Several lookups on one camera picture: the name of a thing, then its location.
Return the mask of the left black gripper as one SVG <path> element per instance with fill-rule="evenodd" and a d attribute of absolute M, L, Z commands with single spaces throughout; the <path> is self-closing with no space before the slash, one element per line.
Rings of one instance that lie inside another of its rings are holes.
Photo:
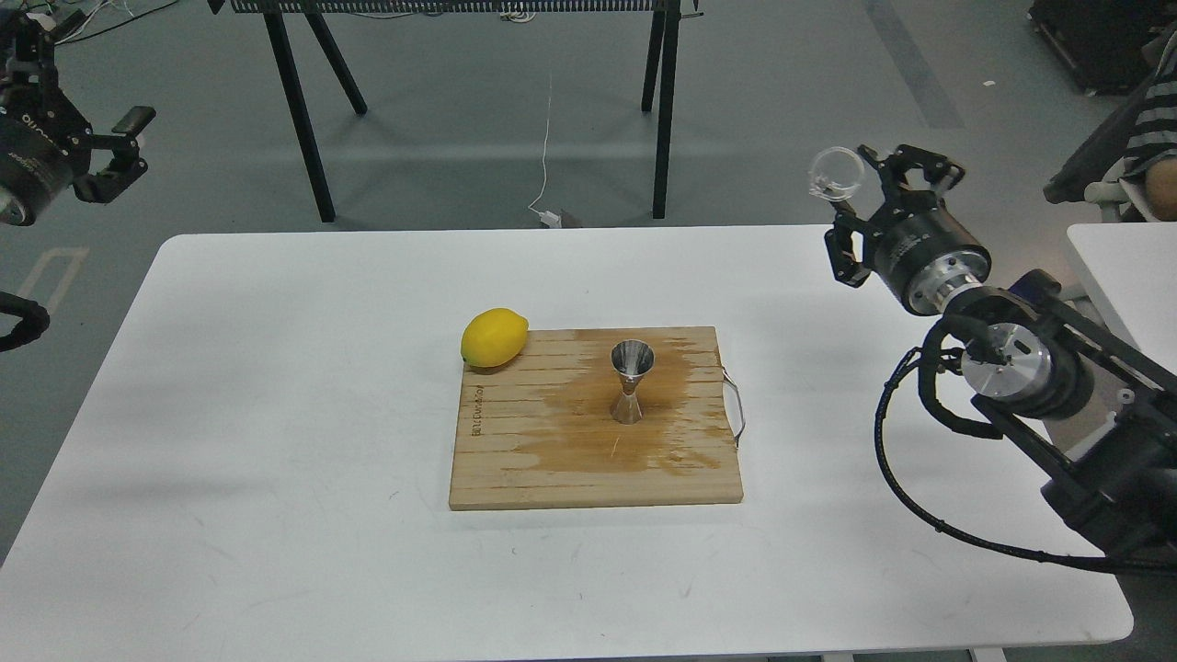
<path fill-rule="evenodd" d="M 68 14 L 61 26 L 46 14 L 4 14 L 4 118 L 1 119 L 1 221 L 29 226 L 51 201 L 73 184 L 78 200 L 109 204 L 133 185 L 148 166 L 142 160 L 142 130 L 157 110 L 134 106 L 111 134 L 94 134 L 60 87 L 56 40 L 64 27 L 80 24 Z M 52 143 L 48 130 L 84 130 L 66 147 Z M 91 173 L 91 152 L 112 159 Z"/>

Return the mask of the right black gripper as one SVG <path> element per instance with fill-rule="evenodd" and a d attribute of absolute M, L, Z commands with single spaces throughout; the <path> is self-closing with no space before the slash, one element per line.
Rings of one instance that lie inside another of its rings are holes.
<path fill-rule="evenodd" d="M 988 249 L 942 208 L 966 168 L 949 155 L 913 145 L 899 145 L 889 155 L 859 145 L 857 154 L 875 168 L 884 196 L 870 221 L 885 223 L 880 230 L 863 221 L 850 204 L 831 204 L 834 218 L 823 239 L 836 282 L 862 287 L 873 271 L 907 313 L 931 317 L 940 315 L 955 294 L 988 280 L 992 267 Z M 866 262 L 856 254 L 856 232 Z"/>

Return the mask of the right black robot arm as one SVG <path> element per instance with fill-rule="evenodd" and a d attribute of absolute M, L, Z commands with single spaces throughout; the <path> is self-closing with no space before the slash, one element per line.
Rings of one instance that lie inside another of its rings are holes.
<path fill-rule="evenodd" d="M 944 197 L 966 170 L 949 155 L 899 145 L 829 147 L 807 191 L 834 211 L 824 236 L 834 280 L 871 274 L 909 315 L 933 317 L 902 357 L 875 410 L 875 457 L 915 516 L 963 543 L 1038 563 L 1124 576 L 1173 576 L 1148 552 L 1173 550 L 1173 375 L 1080 315 L 1062 285 L 1033 269 L 988 285 L 991 256 Z M 955 433 L 1008 439 L 1048 474 L 1040 494 L 1100 556 L 1049 554 L 960 531 L 920 507 L 887 465 L 892 393 L 918 376 L 924 410 Z"/>

